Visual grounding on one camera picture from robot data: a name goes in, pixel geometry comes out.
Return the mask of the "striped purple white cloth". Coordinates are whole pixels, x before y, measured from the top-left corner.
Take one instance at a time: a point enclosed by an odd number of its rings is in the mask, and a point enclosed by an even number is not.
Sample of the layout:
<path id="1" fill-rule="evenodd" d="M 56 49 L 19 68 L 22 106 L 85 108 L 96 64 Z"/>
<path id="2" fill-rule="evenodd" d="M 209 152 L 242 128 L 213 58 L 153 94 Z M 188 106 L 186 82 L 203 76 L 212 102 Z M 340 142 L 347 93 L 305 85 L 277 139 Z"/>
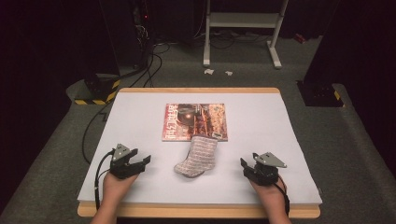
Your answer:
<path id="1" fill-rule="evenodd" d="M 195 178 L 212 170 L 216 165 L 215 151 L 218 140 L 204 135 L 195 135 L 186 159 L 174 167 L 174 171 L 187 178 Z"/>

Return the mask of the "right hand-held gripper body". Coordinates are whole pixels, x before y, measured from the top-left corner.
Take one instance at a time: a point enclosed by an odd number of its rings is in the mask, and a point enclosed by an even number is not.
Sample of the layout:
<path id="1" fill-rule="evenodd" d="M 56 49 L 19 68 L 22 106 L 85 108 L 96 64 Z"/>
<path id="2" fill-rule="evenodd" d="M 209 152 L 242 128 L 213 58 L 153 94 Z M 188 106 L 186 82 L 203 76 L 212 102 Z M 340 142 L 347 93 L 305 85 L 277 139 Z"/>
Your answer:
<path id="1" fill-rule="evenodd" d="M 259 186 L 270 186 L 277 182 L 279 168 L 286 168 L 287 164 L 271 152 L 259 155 L 255 165 L 249 169 L 243 169 L 244 176 Z"/>

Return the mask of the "black stand base striped edge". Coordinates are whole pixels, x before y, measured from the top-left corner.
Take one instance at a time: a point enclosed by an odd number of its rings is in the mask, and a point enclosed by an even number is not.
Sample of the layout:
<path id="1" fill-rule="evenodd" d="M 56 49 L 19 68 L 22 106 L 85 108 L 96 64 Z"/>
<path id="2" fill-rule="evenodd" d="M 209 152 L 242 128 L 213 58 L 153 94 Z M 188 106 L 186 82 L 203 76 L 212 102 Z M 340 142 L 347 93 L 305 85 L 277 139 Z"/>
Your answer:
<path id="1" fill-rule="evenodd" d="M 119 76 L 95 74 L 83 80 L 74 102 L 77 105 L 106 105 L 115 98 L 119 85 Z"/>
<path id="2" fill-rule="evenodd" d="M 297 87 L 306 106 L 343 107 L 344 103 L 332 84 L 298 81 Z"/>

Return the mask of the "magazine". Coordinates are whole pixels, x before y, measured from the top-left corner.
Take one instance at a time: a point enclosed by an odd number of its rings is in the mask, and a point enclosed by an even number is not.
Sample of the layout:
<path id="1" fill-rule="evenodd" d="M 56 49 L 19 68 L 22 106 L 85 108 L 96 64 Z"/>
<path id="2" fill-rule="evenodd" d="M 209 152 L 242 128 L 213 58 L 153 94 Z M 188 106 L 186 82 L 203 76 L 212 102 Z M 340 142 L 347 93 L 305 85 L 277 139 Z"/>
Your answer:
<path id="1" fill-rule="evenodd" d="M 162 140 L 190 141 L 196 135 L 228 140 L 225 104 L 167 104 Z"/>

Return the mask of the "dark equipment rack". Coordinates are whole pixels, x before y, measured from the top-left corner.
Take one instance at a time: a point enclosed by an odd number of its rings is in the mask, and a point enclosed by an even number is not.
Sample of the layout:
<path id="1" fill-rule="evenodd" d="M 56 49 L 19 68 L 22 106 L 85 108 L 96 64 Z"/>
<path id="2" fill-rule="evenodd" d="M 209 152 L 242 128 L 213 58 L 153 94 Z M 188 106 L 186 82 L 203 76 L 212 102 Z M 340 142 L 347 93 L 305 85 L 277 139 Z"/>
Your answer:
<path id="1" fill-rule="evenodd" d="M 139 63 L 143 66 L 153 49 L 154 30 L 149 0 L 132 0 L 134 30 L 138 45 Z"/>

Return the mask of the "person's left hand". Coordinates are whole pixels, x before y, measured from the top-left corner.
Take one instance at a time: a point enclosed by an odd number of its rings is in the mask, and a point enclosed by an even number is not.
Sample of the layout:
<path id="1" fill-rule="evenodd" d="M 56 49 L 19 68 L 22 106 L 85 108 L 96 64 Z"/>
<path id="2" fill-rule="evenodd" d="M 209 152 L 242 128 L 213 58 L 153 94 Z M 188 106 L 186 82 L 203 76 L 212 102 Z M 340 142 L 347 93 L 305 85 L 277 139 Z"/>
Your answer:
<path id="1" fill-rule="evenodd" d="M 111 173 L 107 173 L 103 184 L 102 205 L 118 205 L 128 193 L 138 175 L 133 175 L 125 179 L 119 179 Z"/>

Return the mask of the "person's right hand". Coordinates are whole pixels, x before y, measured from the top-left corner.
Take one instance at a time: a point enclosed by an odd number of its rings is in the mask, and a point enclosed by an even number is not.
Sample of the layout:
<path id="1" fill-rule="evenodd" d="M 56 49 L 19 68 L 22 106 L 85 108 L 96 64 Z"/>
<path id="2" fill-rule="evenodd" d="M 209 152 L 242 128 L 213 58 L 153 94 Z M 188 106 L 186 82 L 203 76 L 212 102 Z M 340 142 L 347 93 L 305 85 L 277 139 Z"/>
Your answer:
<path id="1" fill-rule="evenodd" d="M 266 212 L 285 210 L 284 193 L 286 189 L 281 179 L 278 179 L 277 182 L 271 186 L 259 186 L 254 182 L 250 182 L 250 184 L 258 194 Z"/>

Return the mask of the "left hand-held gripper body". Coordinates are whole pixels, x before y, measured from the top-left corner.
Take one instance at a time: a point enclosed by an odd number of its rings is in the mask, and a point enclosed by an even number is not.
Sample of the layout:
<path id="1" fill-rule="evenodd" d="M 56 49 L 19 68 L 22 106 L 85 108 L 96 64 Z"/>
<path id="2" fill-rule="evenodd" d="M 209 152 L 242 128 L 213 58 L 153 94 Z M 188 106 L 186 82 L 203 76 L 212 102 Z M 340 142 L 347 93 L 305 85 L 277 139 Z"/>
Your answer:
<path id="1" fill-rule="evenodd" d="M 126 160 L 127 154 L 131 151 L 130 148 L 123 144 L 117 144 L 114 154 L 110 162 L 109 172 L 119 179 L 125 179 L 133 175 L 138 175 L 145 171 L 145 167 L 136 167 L 130 160 Z"/>

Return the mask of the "white metal stand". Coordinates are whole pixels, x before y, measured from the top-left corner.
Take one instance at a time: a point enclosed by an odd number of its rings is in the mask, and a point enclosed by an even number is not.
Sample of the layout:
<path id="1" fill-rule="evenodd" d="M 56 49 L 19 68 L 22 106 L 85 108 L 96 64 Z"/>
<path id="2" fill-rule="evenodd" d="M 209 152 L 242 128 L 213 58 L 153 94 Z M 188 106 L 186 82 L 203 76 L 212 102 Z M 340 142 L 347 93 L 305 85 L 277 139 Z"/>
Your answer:
<path id="1" fill-rule="evenodd" d="M 281 69 L 282 64 L 276 51 L 276 41 L 285 17 L 289 0 L 282 0 L 277 13 L 236 13 L 212 12 L 211 0 L 206 0 L 205 12 L 205 45 L 203 66 L 210 66 L 210 29 L 214 27 L 227 28 L 260 28 L 272 29 L 272 39 L 266 42 L 275 69 Z"/>

